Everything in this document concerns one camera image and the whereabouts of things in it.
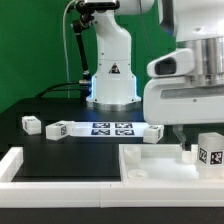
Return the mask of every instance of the green wall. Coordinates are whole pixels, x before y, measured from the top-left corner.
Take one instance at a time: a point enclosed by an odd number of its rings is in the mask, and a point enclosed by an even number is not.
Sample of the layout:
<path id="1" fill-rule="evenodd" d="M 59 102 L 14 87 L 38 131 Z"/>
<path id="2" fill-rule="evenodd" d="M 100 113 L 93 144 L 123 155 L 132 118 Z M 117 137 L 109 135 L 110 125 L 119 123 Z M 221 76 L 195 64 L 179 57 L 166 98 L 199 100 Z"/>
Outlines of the green wall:
<path id="1" fill-rule="evenodd" d="M 0 2 L 0 112 L 22 98 L 34 97 L 43 89 L 66 81 L 62 42 L 62 16 L 67 0 L 11 0 Z M 67 16 L 67 41 L 71 79 L 82 77 L 79 55 Z M 174 39 L 158 27 L 157 6 L 144 15 L 153 56 L 164 55 L 175 48 Z M 149 80 L 146 66 L 152 59 L 142 32 L 140 16 L 121 16 L 117 22 L 133 37 L 132 70 L 138 78 L 142 96 Z M 96 71 L 94 29 L 83 33 L 91 72 Z M 48 94 L 66 97 L 66 94 Z"/>

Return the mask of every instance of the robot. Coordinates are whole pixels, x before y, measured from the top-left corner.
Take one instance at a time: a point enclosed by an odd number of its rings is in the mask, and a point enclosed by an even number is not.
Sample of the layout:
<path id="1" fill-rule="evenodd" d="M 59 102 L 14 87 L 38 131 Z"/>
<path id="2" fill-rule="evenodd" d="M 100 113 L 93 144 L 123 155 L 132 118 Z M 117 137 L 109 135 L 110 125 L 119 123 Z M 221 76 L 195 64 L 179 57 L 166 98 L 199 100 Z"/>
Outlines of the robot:
<path id="1" fill-rule="evenodd" d="M 140 0 L 142 12 L 151 8 L 154 0 Z M 81 14 L 73 22 L 82 53 L 83 70 L 91 79 L 91 95 L 87 106 L 102 110 L 121 111 L 141 104 L 137 96 L 136 76 L 131 71 L 131 36 L 117 25 L 115 15 L 134 15 L 141 12 L 139 0 L 81 0 L 76 3 Z M 80 33 L 94 26 L 97 36 L 98 69 L 90 77 Z"/>
<path id="2" fill-rule="evenodd" d="M 158 6 L 161 27 L 176 37 L 177 49 L 147 67 L 145 120 L 223 122 L 224 1 L 158 0 Z"/>

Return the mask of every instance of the triangle logo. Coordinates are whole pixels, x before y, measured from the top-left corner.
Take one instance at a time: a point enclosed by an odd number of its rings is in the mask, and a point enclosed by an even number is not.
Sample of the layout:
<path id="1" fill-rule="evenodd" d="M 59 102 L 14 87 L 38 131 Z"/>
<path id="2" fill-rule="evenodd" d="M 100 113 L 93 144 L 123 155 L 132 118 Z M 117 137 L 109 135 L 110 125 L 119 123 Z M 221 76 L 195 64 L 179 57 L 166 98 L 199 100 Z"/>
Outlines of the triangle logo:
<path id="1" fill-rule="evenodd" d="M 119 71 L 119 68 L 117 67 L 117 64 L 114 63 L 112 68 L 109 71 L 110 74 L 121 74 Z"/>

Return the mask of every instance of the black tabletop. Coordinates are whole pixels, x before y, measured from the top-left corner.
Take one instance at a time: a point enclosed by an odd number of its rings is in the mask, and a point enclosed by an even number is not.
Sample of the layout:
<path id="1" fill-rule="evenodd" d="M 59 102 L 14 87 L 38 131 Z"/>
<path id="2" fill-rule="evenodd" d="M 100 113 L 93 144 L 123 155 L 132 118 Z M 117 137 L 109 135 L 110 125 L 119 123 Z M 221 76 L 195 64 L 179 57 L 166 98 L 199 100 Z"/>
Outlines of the black tabletop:
<path id="1" fill-rule="evenodd" d="M 36 116 L 42 134 L 29 136 L 23 116 Z M 24 147 L 24 164 L 14 181 L 117 181 L 119 144 L 142 144 L 142 138 L 88 138 L 67 136 L 47 140 L 45 126 L 60 120 L 77 122 L 144 122 L 142 108 L 108 112 L 87 108 L 79 99 L 23 99 L 0 114 L 0 159 L 12 146 Z M 222 124 L 186 125 L 185 133 L 197 143 L 198 133 L 219 132 Z M 167 126 L 160 143 L 179 143 Z M 0 223 L 223 223 L 223 208 L 57 208 L 0 209 Z"/>

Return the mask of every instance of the cube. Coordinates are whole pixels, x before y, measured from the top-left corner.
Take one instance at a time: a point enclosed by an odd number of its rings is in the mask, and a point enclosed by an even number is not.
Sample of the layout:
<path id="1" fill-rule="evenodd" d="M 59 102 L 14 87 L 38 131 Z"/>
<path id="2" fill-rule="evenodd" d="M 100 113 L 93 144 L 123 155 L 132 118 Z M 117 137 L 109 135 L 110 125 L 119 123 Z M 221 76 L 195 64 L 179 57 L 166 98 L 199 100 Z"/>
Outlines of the cube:
<path id="1" fill-rule="evenodd" d="M 224 178 L 224 136 L 199 134 L 196 169 L 200 178 Z"/>
<path id="2" fill-rule="evenodd" d="M 150 125 L 144 130 L 143 142 L 156 144 L 164 133 L 163 125 Z"/>
<path id="3" fill-rule="evenodd" d="M 46 126 L 46 138 L 50 140 L 59 140 L 70 135 L 75 122 L 59 121 L 57 123 Z"/>
<path id="4" fill-rule="evenodd" d="M 41 122 L 35 116 L 22 117 L 22 126 L 29 135 L 41 133 Z"/>

